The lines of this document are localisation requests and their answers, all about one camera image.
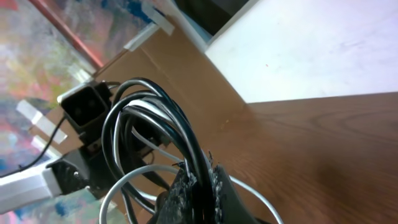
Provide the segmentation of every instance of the cable bundle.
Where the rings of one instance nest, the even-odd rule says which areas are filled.
[[[136,91],[121,98],[122,94],[129,87],[134,85],[144,86],[148,90]],[[123,139],[124,141],[121,142],[121,145],[129,149],[131,146],[128,143],[128,139],[131,133],[144,144],[158,150],[161,154],[176,162],[181,162],[179,158],[159,149],[143,135],[138,133],[134,128],[135,119],[141,119],[147,122],[148,125],[166,136],[182,153],[186,168],[189,170],[188,173],[195,176],[198,181],[202,195],[202,201],[198,202],[200,205],[199,209],[201,210],[200,213],[203,214],[206,223],[211,223],[214,217],[215,203],[211,178],[208,172],[209,169],[211,169],[210,163],[200,148],[187,117],[178,104],[176,104],[160,86],[145,78],[133,78],[119,86],[112,103],[111,111],[104,122],[101,137],[103,153],[110,171],[118,181],[103,200],[99,222],[101,224],[106,223],[108,205],[113,195],[120,189],[124,203],[126,204],[130,223],[137,223],[137,219],[132,210],[129,196],[148,212],[154,214],[154,206],[147,199],[155,200],[156,197],[138,191],[128,182],[129,179],[156,170],[165,170],[175,174],[178,171],[170,166],[148,165],[133,170],[126,175],[124,174],[119,160],[119,140]],[[231,177],[231,180],[258,196],[271,209],[278,223],[282,223],[275,209],[262,195],[233,177]]]

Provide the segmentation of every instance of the white cable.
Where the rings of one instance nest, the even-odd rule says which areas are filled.
[[[118,114],[118,118],[116,118],[116,124],[114,127],[114,133],[113,133],[113,158],[116,162],[116,164],[119,167],[119,170],[122,172],[122,174],[124,175],[124,171],[122,168],[122,164],[120,162],[120,156],[119,156],[119,133],[120,133],[120,113]],[[141,194],[144,198],[151,200],[151,201],[156,201],[156,196],[151,195],[151,194],[147,194],[139,189],[137,189],[136,187],[134,187],[139,194]]]
[[[132,100],[132,101],[130,101],[128,106],[141,106],[141,107],[146,108],[149,111],[153,112],[157,116],[160,116],[161,118],[172,123],[172,119],[166,113],[164,113],[162,110],[160,110],[158,107],[156,107],[152,103],[146,102],[144,100]],[[142,141],[144,144],[149,146],[151,149],[158,150],[163,156],[166,156],[173,161],[182,162],[182,160],[179,159],[177,156],[173,156],[170,153],[162,150],[161,148],[159,148],[158,146],[156,146],[155,144],[150,142],[148,139],[146,139],[144,136],[140,135],[138,133],[138,131],[135,129],[135,127],[132,127],[131,131],[135,135],[135,137],[137,137],[140,141]]]
[[[247,191],[249,191],[250,193],[254,194],[258,199],[260,199],[265,205],[267,205],[268,209],[271,211],[271,213],[274,215],[276,221],[278,222],[278,224],[283,224],[284,222],[282,221],[282,219],[280,218],[278,212],[276,211],[276,209],[271,205],[271,203],[264,197],[262,196],[257,190],[254,190],[252,187],[248,186],[247,184],[245,184],[244,182],[241,182],[240,180],[238,180],[237,178],[233,177],[233,176],[229,176],[229,178],[232,180],[232,182],[234,182],[235,184],[238,184],[239,186],[243,187],[244,189],[246,189]]]
[[[133,179],[137,177],[138,175],[144,174],[146,172],[150,171],[168,171],[173,174],[177,174],[178,170],[171,167],[171,166],[162,166],[162,165],[148,165],[148,166],[143,166],[138,169],[135,169],[131,171],[130,173],[126,174],[123,176],[120,180],[116,182],[109,190],[109,192],[106,194],[102,204],[101,204],[101,209],[99,210],[99,224],[106,224],[106,214],[108,211],[109,203],[111,203],[112,198],[116,194],[117,191],[121,189],[121,187],[128,182],[130,179]]]
[[[135,135],[135,137],[138,138],[138,140],[142,141],[144,144],[146,144],[147,146],[149,146],[151,149],[153,150],[158,150],[159,153],[161,153],[163,156],[170,158],[171,160],[175,161],[175,162],[182,162],[183,160],[178,158],[177,156],[173,156],[170,153],[164,151],[163,149],[161,149],[160,147],[156,146],[154,143],[150,142],[148,139],[146,139],[144,136],[140,135],[138,133],[138,131],[132,127],[131,132]]]
[[[173,123],[172,119],[166,113],[164,113],[162,110],[160,110],[158,107],[156,107],[152,103],[146,102],[144,100],[132,100],[125,107],[127,107],[127,106],[141,106],[141,107],[151,111],[152,113],[156,114],[157,116],[167,120],[168,122]]]

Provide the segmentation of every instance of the white surface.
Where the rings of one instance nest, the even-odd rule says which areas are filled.
[[[206,54],[247,103],[398,91],[398,1],[260,0]]]
[[[45,168],[53,161],[0,179],[0,214],[60,195],[52,169]]]

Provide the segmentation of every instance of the black cable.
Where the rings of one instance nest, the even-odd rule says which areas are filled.
[[[137,116],[138,118],[147,121],[153,127],[158,129],[164,136],[171,140],[171,142],[175,145],[177,149],[180,150],[183,157],[187,159],[190,168],[193,168],[193,162],[191,155],[189,154],[187,144],[183,141],[179,133],[173,127],[171,127],[168,122],[160,119],[156,115],[148,112],[147,110],[139,106],[128,106],[124,108],[123,111],[123,113],[133,114],[134,116]]]
[[[181,135],[186,142],[189,152],[192,157],[193,165],[196,171],[196,177],[198,179],[201,191],[203,192],[203,213],[205,215],[205,220],[212,222],[214,219],[214,198],[213,189],[211,186],[211,180],[208,173],[209,167],[207,167],[204,155],[199,146],[198,140],[193,133],[187,120],[175,109],[174,105],[170,104],[169,101],[162,97],[147,96],[146,101],[153,102],[161,110],[167,113],[173,122],[178,127]]]
[[[47,152],[47,150],[49,149],[49,147],[51,145],[51,142],[53,141],[58,129],[60,128],[61,124],[65,121],[65,119],[66,119],[66,117],[62,117],[61,120],[58,122],[58,124],[56,125],[54,131],[52,132],[52,134],[50,136],[49,141],[44,146],[42,152],[36,157],[36,159],[34,159],[31,163],[27,164],[26,166],[19,166],[18,170],[14,170],[14,171],[11,171],[11,172],[9,172],[7,174],[4,174],[4,175],[0,176],[0,178],[7,177],[9,175],[16,174],[18,172],[22,172],[22,171],[24,171],[26,169],[29,169],[32,166],[34,166],[44,156],[45,152]]]
[[[121,135],[124,135],[124,148],[125,150],[127,150],[127,153],[130,155],[131,159],[132,159],[132,166],[134,169],[140,168],[142,166],[146,166],[147,164],[142,160],[141,157],[139,157],[137,155],[136,152],[134,152],[134,146],[132,143],[132,132],[131,129],[134,125],[134,123],[136,122],[135,119],[133,118],[129,118],[127,119],[126,125],[124,127],[124,133]],[[161,178],[161,176],[159,174],[157,174],[156,172],[146,172],[145,174],[143,174],[143,176],[145,178],[147,178],[148,180],[150,180],[152,183],[158,185],[159,187],[162,187],[166,190],[170,189],[170,185],[163,179]]]
[[[121,192],[122,192],[123,202],[126,206],[127,219],[129,220],[129,223],[130,224],[138,224],[136,214],[134,213],[134,209],[132,207],[129,194],[123,189],[121,189]]]
[[[112,102],[112,107],[115,106],[117,102],[119,102],[120,98],[122,97],[122,94],[130,87],[134,85],[140,85],[148,88],[152,93],[154,93],[157,96],[164,97],[167,101],[172,102],[171,98],[168,96],[168,94],[156,83],[153,81],[147,79],[147,78],[132,78],[130,80],[125,81],[120,85],[118,88]]]
[[[108,113],[101,135],[101,143],[103,147],[103,153],[105,157],[105,161],[109,167],[109,170],[113,174],[115,180],[119,180],[123,173],[119,170],[118,165],[113,159],[113,150],[112,150],[112,134],[114,129],[114,124],[116,123],[116,118],[118,117],[119,112],[132,100],[138,100],[145,96],[153,95],[149,91],[137,91],[134,92],[125,98],[123,98],[120,102],[116,103],[114,107],[111,108],[110,112]],[[129,195],[145,210],[149,213],[154,214],[154,205],[151,204],[148,200],[146,200],[129,182],[123,186],[123,189],[129,193]]]
[[[148,155],[151,154],[152,155],[152,159],[150,160],[150,162],[148,163],[148,165],[152,165],[155,162],[155,154],[154,151],[152,150],[151,152],[148,153]]]

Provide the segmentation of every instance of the white wall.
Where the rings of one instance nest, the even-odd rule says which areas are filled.
[[[247,103],[398,91],[398,0],[260,0],[206,54]]]

